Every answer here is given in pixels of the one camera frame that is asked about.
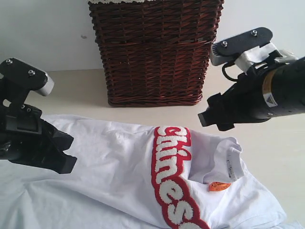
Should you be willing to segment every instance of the wicker basket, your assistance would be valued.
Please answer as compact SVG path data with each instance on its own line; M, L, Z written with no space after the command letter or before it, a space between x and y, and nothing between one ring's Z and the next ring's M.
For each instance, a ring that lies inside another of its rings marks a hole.
M89 2L109 104L165 106L199 102L222 3Z

